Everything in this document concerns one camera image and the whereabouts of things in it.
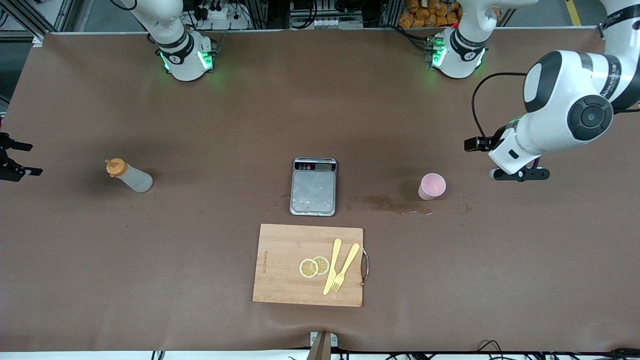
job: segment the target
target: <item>wooden cutting board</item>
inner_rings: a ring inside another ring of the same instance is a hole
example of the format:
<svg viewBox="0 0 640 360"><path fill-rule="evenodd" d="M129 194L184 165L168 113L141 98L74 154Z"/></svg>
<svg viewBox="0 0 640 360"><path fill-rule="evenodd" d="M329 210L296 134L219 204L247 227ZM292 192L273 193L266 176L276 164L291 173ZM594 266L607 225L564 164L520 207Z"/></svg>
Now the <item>wooden cutting board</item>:
<svg viewBox="0 0 640 360"><path fill-rule="evenodd" d="M262 224L255 266L253 301L324 306L362 306L362 229ZM349 249L360 244L360 251L347 269L339 291L323 295L328 272L307 279L300 275L304 259L324 256L331 261L333 242L342 239L336 261L339 274Z"/></svg>

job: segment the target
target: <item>cutting board handle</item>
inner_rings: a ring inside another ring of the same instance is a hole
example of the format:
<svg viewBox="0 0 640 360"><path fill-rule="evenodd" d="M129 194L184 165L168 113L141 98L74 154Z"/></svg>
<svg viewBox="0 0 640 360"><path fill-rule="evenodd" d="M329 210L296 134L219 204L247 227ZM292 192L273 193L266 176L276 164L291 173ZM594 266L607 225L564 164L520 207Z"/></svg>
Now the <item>cutting board handle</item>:
<svg viewBox="0 0 640 360"><path fill-rule="evenodd" d="M362 248L362 260L360 262L360 271L364 276L362 277L362 285L367 281L369 277L369 255L367 255L367 251Z"/></svg>

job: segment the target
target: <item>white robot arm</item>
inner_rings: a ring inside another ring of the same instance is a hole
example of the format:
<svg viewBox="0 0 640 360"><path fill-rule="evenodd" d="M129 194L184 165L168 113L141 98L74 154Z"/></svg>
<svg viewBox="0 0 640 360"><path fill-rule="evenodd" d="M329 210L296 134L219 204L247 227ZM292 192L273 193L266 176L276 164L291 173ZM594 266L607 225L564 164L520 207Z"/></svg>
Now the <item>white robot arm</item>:
<svg viewBox="0 0 640 360"><path fill-rule="evenodd" d="M176 79L192 81L213 70L215 49L209 37L187 30L180 21L181 0L122 0L160 48L164 66Z"/></svg>
<svg viewBox="0 0 640 360"><path fill-rule="evenodd" d="M527 73L527 113L492 138L465 142L467 151L489 150L499 167L490 172L492 178L546 179L546 169L526 165L546 152L592 142L608 130L617 111L640 99L640 0L602 2L608 14L605 54L548 53Z"/></svg>
<svg viewBox="0 0 640 360"><path fill-rule="evenodd" d="M450 78L466 78L478 65L489 36L495 29L497 18L492 8L502 6L519 8L533 5L538 0L458 0L462 6L462 19L458 28L448 28L436 37L441 37L439 46L431 60L432 67Z"/></svg>

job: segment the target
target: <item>pink cup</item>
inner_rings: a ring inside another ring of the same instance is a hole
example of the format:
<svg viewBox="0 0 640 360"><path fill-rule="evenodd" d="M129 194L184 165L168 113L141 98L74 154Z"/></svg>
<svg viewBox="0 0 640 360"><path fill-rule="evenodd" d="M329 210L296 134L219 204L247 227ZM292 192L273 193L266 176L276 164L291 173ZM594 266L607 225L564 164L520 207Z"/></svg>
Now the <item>pink cup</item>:
<svg viewBox="0 0 640 360"><path fill-rule="evenodd" d="M422 200L433 200L442 195L446 188L447 183L444 181L444 177L430 173L422 178L418 188L418 195Z"/></svg>

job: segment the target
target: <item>spilled liquid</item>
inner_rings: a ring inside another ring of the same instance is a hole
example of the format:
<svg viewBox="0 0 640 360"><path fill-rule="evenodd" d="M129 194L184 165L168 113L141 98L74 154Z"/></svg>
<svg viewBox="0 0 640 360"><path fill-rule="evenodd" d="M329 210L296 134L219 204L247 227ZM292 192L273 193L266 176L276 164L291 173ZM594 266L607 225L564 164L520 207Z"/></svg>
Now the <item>spilled liquid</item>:
<svg viewBox="0 0 640 360"><path fill-rule="evenodd" d="M431 209L422 206L423 202L421 201L394 202L388 195L350 197L349 200L362 202L375 211L389 211L401 215L414 213L429 215L433 213Z"/></svg>

